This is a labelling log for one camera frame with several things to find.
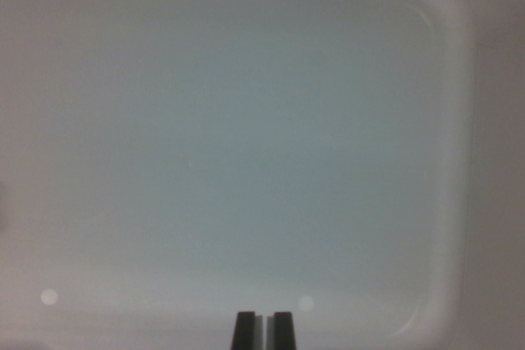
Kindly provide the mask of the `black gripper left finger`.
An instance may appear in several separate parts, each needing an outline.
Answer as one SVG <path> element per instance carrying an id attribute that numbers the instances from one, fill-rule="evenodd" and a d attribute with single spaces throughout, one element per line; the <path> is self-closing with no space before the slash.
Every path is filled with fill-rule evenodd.
<path id="1" fill-rule="evenodd" d="M 263 320 L 255 311 L 240 311 L 235 320 L 231 350 L 261 350 Z"/>

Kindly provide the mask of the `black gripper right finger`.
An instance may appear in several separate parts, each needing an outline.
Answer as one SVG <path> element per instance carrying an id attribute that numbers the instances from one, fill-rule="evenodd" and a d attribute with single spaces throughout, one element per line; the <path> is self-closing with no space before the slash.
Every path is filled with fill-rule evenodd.
<path id="1" fill-rule="evenodd" d="M 267 318 L 266 350 L 296 350 L 294 320 L 291 311 L 277 311 Z"/>

